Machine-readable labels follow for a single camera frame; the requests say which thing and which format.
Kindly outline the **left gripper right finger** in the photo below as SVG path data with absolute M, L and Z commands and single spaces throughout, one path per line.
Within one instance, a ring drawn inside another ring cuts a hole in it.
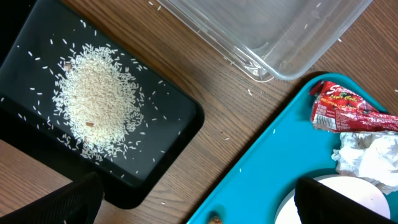
M 394 224 L 309 177 L 298 179 L 294 202 L 302 224 Z

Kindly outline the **white napkin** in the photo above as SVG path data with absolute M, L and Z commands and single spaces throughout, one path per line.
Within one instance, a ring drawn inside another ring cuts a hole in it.
M 389 195 L 397 191 L 397 133 L 341 133 L 331 158 L 340 175 L 357 177 Z

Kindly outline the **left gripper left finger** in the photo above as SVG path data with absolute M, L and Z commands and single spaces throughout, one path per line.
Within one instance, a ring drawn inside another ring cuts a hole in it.
M 104 197 L 101 177 L 91 172 L 79 180 L 1 217 L 2 224 L 93 224 Z

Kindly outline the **pink round plate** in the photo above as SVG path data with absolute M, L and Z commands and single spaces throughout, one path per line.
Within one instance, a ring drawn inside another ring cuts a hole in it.
M 383 193 L 363 179 L 301 177 L 279 205 L 275 223 L 393 223 Z

